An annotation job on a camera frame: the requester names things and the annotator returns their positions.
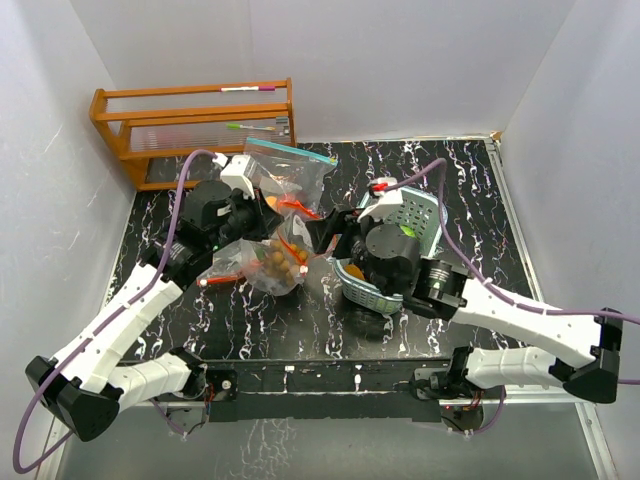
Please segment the orange fruit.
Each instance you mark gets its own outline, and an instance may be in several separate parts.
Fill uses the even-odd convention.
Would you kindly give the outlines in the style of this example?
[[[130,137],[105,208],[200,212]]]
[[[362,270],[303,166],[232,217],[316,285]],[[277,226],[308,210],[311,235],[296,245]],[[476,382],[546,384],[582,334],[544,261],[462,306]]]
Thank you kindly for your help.
[[[344,267],[344,270],[348,275],[350,275],[353,278],[356,278],[356,279],[358,279],[360,281],[364,281],[365,280],[363,272],[356,265],[348,264],[348,265],[346,265]]]

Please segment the longan bunch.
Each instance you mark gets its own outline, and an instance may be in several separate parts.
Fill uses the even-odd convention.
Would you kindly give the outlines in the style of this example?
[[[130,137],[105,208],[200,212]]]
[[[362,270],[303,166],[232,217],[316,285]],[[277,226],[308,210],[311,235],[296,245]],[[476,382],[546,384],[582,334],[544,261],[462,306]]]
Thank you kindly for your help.
[[[256,251],[261,272],[280,287],[294,287],[304,282],[308,273],[309,252],[294,244],[269,240]]]

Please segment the orange-zipper clear bag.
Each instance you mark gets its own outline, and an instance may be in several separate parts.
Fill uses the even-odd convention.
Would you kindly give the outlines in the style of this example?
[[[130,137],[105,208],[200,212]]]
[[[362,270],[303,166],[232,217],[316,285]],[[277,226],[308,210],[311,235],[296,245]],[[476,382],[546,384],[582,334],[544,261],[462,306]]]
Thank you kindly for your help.
[[[196,284],[201,288],[245,279],[258,290],[283,296],[304,283],[314,257],[306,223],[319,216],[294,196],[268,196],[271,210],[284,222],[266,240],[240,240],[213,256],[212,265]]]

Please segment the blue-zipper clear bag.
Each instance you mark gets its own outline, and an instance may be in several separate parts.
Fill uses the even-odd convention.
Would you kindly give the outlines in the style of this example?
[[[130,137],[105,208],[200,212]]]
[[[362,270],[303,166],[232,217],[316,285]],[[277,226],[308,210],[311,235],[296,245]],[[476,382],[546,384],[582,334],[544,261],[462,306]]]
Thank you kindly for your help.
[[[265,197],[298,201],[314,213],[320,204],[324,177],[338,164],[333,157],[257,138],[246,140],[244,154],[254,161],[248,177]]]

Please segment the light blue plastic basket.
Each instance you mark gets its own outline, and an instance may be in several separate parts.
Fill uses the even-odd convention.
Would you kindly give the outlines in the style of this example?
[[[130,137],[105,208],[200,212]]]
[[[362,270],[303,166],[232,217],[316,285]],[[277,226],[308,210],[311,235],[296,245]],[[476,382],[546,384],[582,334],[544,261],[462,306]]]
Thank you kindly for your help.
[[[409,187],[399,192],[396,210],[330,260],[345,298],[382,315],[400,310],[420,259],[434,255],[442,235],[437,198]]]

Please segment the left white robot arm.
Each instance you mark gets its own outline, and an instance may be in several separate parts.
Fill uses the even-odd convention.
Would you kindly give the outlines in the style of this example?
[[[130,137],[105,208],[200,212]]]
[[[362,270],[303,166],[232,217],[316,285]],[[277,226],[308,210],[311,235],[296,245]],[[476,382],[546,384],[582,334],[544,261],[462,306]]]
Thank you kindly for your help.
[[[80,440],[104,433],[116,416],[162,394],[200,396],[202,361],[182,347],[133,367],[119,362],[135,340],[237,240],[268,239],[282,223],[273,194],[246,194],[220,180],[176,196],[173,216],[129,278],[93,321],[52,358],[26,367],[45,408]]]

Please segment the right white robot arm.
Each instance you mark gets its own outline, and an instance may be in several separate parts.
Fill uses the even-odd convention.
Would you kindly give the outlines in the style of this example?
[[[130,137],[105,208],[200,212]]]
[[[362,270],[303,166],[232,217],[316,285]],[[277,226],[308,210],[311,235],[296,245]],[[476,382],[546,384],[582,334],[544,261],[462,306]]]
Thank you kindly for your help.
[[[612,311],[569,315],[481,280],[467,269],[420,253],[401,227],[359,210],[333,210],[307,222],[312,248],[349,259],[366,282],[401,298],[414,314],[500,331],[523,347],[454,349],[448,366],[416,374],[426,398],[470,398],[505,385],[558,387],[586,401],[617,398],[623,326]]]

